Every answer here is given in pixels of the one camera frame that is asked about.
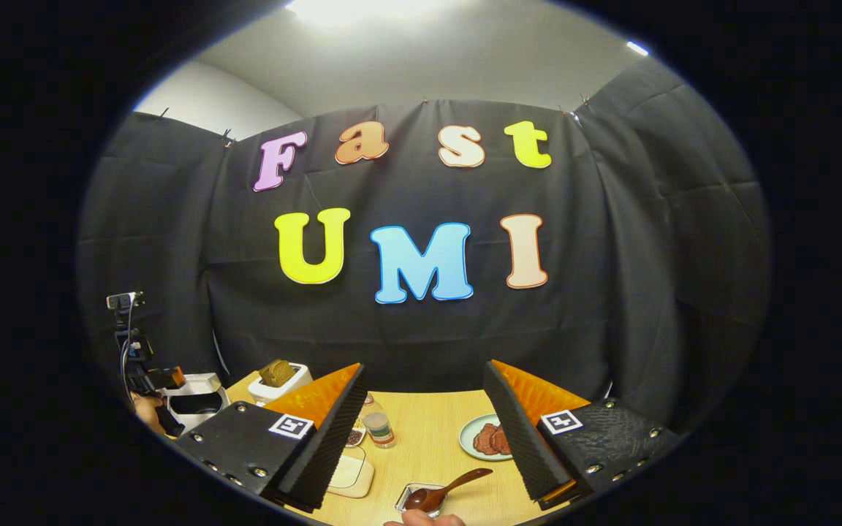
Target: black backdrop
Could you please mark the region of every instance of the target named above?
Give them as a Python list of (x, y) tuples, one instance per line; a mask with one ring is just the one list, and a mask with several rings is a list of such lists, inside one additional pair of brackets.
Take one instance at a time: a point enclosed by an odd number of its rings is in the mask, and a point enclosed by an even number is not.
[[(80, 223), (77, 279), (97, 359), (117, 376), (104, 298), (141, 289), (149, 303), (134, 322), (156, 334), (158, 364), (228, 370), (227, 385), (281, 357), (314, 377), (365, 363), (371, 389), (481, 389), (482, 364), (500, 359), (591, 400), (612, 379), (612, 395), (691, 429), (742, 370), (765, 313), (771, 256), (759, 184), (709, 104), (654, 60), (591, 101), (579, 120), (480, 101), (341, 110), (229, 148), (193, 126), (133, 115), (103, 153)], [(388, 151), (339, 164), (338, 136), (364, 121), (384, 124)], [(520, 121), (547, 132), (549, 167), (515, 158), (502, 130)], [(441, 163), (438, 132), (449, 124), (479, 130), (484, 164)], [(307, 144), (284, 182), (251, 190), (261, 145), (298, 131)], [(329, 283), (295, 283), (278, 265), (274, 220), (298, 212), (318, 224), (331, 207), (352, 214), (344, 267)], [(505, 284), (510, 246), (498, 223), (516, 213), (544, 220), (549, 278), (535, 289)], [(397, 224), (424, 250), (443, 223), (471, 227), (474, 295), (375, 302), (370, 232)], [(305, 259), (323, 259), (322, 231), (306, 227)]]
[[(762, 176), (776, 258), (759, 349), (701, 432), (562, 523), (842, 523), (842, 4), (688, 4), (683, 16), (662, 4), (584, 5), (657, 50), (728, 119)], [(176, 61), (274, 6), (0, 13), (0, 136), (13, 138), (0, 141), (0, 182), (33, 178), (0, 183), (11, 232), (0, 226), (0, 370), (23, 368), (0, 376), (0, 500), (16, 505), (0, 506), (0, 519), (24, 506), (94, 523), (283, 522), (107, 399), (112, 385), (75, 352), (86, 339), (73, 280), (80, 199), (104, 140)]]

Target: spoon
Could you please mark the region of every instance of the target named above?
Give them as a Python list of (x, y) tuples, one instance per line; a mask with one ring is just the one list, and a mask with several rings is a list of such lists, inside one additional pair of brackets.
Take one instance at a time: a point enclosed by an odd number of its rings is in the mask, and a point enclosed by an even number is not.
[(472, 480), (477, 480), (481, 476), (487, 476), (489, 473), (492, 473), (491, 469), (479, 468), (475, 470), (468, 470), (467, 473), (458, 476), (457, 480), (451, 482), (447, 486), (441, 487), (441, 489), (424, 489), (424, 487), (422, 487), (422, 489), (416, 489), (414, 492), (411, 492), (411, 495), (408, 495), (408, 500), (405, 503), (405, 509), (418, 508), (425, 513), (430, 513), (437, 509), (442, 502), (444, 502), (444, 497), (447, 496), (447, 492), (450, 492), (451, 489), (454, 489), (457, 486), (462, 486)]

